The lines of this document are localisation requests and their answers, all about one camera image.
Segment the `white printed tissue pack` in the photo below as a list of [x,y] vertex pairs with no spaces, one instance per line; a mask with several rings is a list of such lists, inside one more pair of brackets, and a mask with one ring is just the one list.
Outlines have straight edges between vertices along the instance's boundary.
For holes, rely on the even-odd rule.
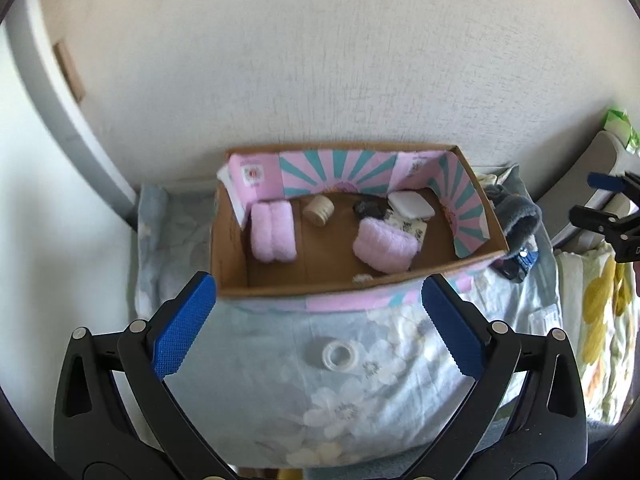
[[408,219],[393,209],[387,209],[383,221],[394,229],[412,235],[417,241],[419,249],[422,249],[427,223],[421,219]]

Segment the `white plastic case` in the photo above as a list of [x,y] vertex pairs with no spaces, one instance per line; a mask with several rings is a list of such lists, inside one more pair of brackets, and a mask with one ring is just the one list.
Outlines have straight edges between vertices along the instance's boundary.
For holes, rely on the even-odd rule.
[[396,191],[388,194],[388,203],[393,211],[410,220],[430,220],[435,209],[416,191]]

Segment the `clear tape roll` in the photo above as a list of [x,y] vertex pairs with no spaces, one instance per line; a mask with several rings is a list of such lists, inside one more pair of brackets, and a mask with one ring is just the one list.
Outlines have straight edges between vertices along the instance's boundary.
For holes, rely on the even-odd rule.
[[359,351],[350,341],[331,340],[322,349],[323,366],[331,372],[347,373],[353,370],[359,361]]

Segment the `large pink fluffy roll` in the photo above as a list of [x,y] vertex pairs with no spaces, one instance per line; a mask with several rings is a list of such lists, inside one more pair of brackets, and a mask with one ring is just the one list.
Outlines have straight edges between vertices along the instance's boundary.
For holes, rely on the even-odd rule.
[[359,222],[352,244],[359,260],[385,274],[407,272],[419,248],[419,241],[413,235],[375,218]]

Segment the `small pink fluffy cloth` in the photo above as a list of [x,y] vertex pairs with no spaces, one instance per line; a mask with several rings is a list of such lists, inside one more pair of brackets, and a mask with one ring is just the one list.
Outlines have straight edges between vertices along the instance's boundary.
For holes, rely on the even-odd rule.
[[287,200],[262,202],[250,210],[250,247],[261,263],[293,262],[297,257],[293,208]]

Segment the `black lens cylinder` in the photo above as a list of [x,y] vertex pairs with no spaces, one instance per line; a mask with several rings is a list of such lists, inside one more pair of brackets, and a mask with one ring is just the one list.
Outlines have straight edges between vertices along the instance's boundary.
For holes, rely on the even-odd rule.
[[352,211],[359,220],[373,218],[376,220],[384,220],[387,205],[380,200],[357,200],[352,206]]

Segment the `wooden spool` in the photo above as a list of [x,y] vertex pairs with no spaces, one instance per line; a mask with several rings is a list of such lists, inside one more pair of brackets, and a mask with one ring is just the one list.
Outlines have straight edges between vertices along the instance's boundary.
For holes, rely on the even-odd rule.
[[303,217],[314,226],[325,226],[334,213],[334,203],[324,195],[317,195],[303,209]]

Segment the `yellow floral bedding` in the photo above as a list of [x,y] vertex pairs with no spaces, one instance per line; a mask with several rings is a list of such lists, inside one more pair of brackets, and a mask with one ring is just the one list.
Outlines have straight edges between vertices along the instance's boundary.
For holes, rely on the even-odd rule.
[[617,424],[625,413],[639,329],[636,274],[613,247],[556,250],[563,326],[574,350],[587,418]]

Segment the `green tissue box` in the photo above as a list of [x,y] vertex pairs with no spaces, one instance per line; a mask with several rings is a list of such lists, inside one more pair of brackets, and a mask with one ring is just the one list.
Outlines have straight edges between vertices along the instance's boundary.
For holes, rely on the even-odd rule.
[[628,153],[639,155],[639,131],[634,128],[625,112],[610,108],[605,114],[603,130],[616,136]]

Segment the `grey fluffy slipper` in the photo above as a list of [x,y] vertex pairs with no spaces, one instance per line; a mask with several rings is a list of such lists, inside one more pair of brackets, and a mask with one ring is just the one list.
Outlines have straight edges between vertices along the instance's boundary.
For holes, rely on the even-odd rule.
[[541,209],[526,196],[510,193],[502,185],[484,188],[494,206],[495,215],[506,238],[505,259],[515,257],[527,241],[535,235],[542,221]]

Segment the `blue tissue pack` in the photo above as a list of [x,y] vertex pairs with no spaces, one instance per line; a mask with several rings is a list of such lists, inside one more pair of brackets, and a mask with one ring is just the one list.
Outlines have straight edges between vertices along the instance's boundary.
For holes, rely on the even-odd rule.
[[523,247],[515,256],[495,261],[491,267],[503,278],[521,283],[530,270],[536,266],[539,252],[530,247]]

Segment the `brown white plush toy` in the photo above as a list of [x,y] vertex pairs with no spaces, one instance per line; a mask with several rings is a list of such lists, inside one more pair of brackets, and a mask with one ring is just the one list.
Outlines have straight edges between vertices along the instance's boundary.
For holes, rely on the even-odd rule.
[[367,283],[372,280],[373,280],[373,276],[371,274],[357,274],[352,278],[352,282],[354,284]]

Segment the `cardboard box pink lining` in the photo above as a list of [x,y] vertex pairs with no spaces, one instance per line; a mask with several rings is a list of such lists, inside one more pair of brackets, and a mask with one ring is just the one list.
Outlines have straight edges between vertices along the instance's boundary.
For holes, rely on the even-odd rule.
[[[329,142],[232,148],[218,172],[210,267],[219,297],[250,309],[340,312],[406,304],[422,280],[442,274],[464,281],[508,250],[506,238],[471,166],[455,145]],[[435,209],[422,249],[404,273],[385,274],[352,251],[357,200],[416,191]],[[334,203],[325,226],[303,209],[317,195]],[[261,263],[250,247],[250,210],[287,200],[295,222],[293,262]],[[357,274],[373,280],[354,284]]]

